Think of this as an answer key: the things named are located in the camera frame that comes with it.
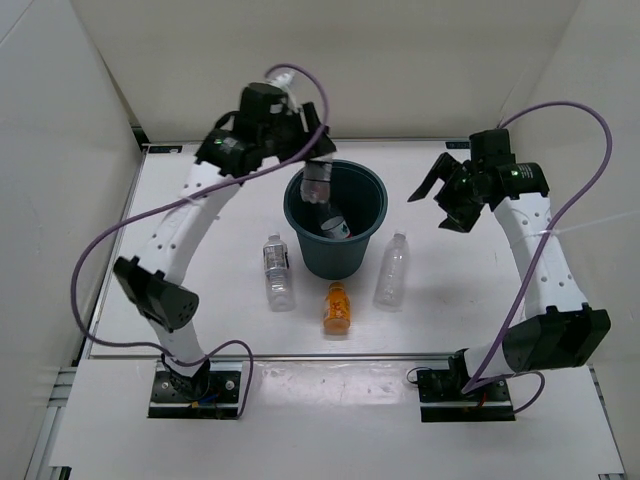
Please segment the small black cap bottle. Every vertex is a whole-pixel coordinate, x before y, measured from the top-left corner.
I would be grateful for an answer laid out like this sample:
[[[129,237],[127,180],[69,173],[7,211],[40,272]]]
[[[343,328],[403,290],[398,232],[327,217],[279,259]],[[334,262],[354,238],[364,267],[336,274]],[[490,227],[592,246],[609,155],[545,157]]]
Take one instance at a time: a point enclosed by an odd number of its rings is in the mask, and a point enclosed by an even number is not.
[[[331,156],[312,159],[305,163],[300,185],[300,196],[303,202],[310,204],[329,202],[332,167]]]

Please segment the red label water bottle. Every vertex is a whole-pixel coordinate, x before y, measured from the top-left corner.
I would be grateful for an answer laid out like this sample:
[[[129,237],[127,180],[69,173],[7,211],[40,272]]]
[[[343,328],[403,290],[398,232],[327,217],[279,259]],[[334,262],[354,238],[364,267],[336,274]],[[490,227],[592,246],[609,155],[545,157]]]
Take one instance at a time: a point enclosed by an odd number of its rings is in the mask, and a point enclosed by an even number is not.
[[[317,223],[324,237],[344,240],[352,236],[343,213],[331,203],[318,203],[314,206]]]

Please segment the tall white label water bottle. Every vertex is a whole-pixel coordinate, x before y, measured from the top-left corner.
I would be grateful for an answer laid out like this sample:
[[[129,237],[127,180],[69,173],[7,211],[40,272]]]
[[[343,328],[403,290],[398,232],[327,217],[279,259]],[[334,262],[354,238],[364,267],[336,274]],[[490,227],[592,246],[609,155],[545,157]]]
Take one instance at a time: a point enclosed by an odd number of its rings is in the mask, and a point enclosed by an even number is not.
[[[273,312],[287,312],[295,307],[289,270],[288,247],[279,233],[268,237],[262,248],[266,297]]]

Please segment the clear unlabelled plastic bottle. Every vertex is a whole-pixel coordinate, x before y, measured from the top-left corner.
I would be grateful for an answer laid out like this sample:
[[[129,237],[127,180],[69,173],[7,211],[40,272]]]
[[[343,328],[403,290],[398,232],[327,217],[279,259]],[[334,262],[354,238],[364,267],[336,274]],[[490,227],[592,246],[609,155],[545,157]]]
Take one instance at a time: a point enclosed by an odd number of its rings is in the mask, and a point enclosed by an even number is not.
[[[404,231],[396,231],[381,261],[373,303],[390,311],[401,309],[405,294],[405,279],[409,266],[409,245]]]

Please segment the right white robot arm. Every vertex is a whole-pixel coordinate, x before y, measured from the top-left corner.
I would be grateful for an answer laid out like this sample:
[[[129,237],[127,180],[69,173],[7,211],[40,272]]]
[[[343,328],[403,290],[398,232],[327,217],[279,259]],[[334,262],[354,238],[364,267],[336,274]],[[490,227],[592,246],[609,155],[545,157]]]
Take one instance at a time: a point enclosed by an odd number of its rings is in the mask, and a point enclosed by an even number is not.
[[[514,256],[521,286],[496,339],[466,349],[463,366],[449,375],[460,399],[477,396],[494,377],[576,368],[584,365],[611,328],[603,309],[594,309],[578,286],[562,246],[553,234],[549,186],[536,163],[500,154],[489,167],[441,154],[410,196],[435,196],[446,217],[440,226],[468,233],[483,208],[502,228]]]

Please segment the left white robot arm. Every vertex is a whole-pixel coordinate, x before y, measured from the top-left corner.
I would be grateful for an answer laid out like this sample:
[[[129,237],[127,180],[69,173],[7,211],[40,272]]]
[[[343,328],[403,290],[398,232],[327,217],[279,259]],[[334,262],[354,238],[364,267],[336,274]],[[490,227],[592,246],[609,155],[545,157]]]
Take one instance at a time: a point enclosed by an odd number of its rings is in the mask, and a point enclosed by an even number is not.
[[[171,385],[188,400],[203,398],[210,386],[210,362],[192,323],[199,297],[183,285],[191,259],[222,208],[239,192],[243,176],[257,171],[268,157],[285,162],[316,131],[322,135],[305,160],[336,150],[313,103],[294,110],[277,97],[249,101],[226,113],[196,151],[179,205],[169,209],[141,250],[115,262],[113,272],[125,296],[158,338]]]

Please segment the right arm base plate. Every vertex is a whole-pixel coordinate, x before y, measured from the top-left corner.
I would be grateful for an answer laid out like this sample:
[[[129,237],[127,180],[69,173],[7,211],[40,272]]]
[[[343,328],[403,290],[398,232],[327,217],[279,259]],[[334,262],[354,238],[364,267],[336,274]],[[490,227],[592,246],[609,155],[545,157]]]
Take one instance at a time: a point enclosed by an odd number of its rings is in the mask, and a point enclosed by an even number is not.
[[[418,389],[422,423],[483,423],[515,420],[513,403],[504,379],[499,378],[463,393],[469,377],[459,355],[447,366],[416,366],[406,374]]]

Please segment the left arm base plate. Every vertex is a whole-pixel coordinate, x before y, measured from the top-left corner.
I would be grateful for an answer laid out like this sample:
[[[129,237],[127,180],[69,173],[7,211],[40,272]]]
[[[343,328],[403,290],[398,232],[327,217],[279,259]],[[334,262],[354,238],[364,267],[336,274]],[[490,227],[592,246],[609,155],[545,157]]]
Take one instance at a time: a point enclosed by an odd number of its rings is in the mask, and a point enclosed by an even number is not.
[[[147,417],[174,420],[236,420],[243,380],[241,362],[211,362],[195,379],[182,378],[157,361]]]

